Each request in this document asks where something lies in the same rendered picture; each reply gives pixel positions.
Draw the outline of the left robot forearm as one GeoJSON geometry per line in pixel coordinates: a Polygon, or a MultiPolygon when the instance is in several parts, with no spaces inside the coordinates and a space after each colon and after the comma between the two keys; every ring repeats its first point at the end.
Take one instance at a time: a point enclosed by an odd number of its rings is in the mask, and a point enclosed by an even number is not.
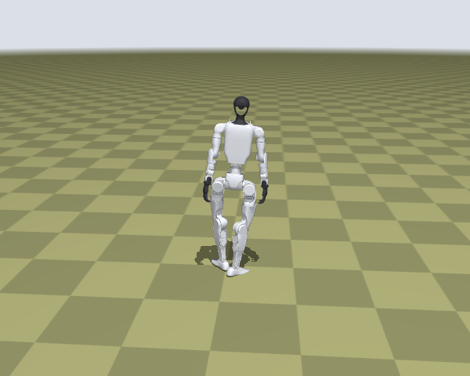
{"type": "Polygon", "coordinates": [[[207,177],[211,177],[211,182],[213,180],[213,175],[214,175],[214,172],[215,172],[215,165],[217,163],[216,160],[213,159],[213,150],[210,149],[208,151],[208,161],[207,161],[208,165],[207,165],[207,168],[206,168],[206,175],[204,177],[204,180],[207,181],[207,177]]]}

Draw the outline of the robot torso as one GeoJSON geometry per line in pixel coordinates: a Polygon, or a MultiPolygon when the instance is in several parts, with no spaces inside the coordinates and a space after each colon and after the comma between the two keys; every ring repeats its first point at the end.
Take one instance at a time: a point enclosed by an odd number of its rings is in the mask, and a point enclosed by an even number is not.
{"type": "Polygon", "coordinates": [[[232,166],[226,173],[225,188],[242,190],[244,173],[241,165],[245,165],[251,154],[254,129],[251,121],[250,123],[245,121],[248,125],[235,125],[231,122],[233,121],[226,123],[224,131],[224,154],[232,166]]]}

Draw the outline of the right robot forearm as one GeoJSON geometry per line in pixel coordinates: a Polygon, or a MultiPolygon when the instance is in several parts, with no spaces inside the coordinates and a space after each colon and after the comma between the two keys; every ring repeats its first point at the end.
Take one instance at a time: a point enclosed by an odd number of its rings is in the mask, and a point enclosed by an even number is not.
{"type": "Polygon", "coordinates": [[[260,164],[258,164],[259,175],[260,175],[260,178],[261,178],[261,181],[260,181],[261,185],[262,185],[263,180],[266,181],[266,185],[269,182],[267,166],[268,166],[268,164],[267,164],[267,154],[265,153],[264,154],[264,162],[261,162],[260,164]]]}

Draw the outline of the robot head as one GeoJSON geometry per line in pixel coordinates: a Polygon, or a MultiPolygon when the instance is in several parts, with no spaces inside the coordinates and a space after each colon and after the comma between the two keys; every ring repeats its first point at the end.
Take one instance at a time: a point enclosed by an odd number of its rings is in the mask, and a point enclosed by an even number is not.
{"type": "Polygon", "coordinates": [[[244,96],[238,96],[234,100],[233,106],[234,106],[234,111],[235,111],[235,114],[236,114],[237,117],[236,117],[236,120],[231,122],[231,123],[234,123],[235,125],[248,125],[248,123],[246,123],[245,120],[244,120],[244,116],[247,114],[248,108],[249,108],[248,98],[246,98],[244,96]],[[239,115],[236,112],[236,107],[238,107],[240,110],[243,110],[244,107],[247,107],[247,110],[246,110],[244,115],[239,115]]]}

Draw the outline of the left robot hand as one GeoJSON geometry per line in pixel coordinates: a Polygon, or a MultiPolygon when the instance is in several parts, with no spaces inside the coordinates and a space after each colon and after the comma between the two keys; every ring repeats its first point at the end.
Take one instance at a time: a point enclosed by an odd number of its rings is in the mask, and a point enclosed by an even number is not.
{"type": "Polygon", "coordinates": [[[203,189],[204,196],[203,197],[207,202],[211,202],[208,200],[208,186],[211,185],[211,181],[212,181],[211,177],[207,177],[207,181],[204,181],[204,189],[203,189]]]}

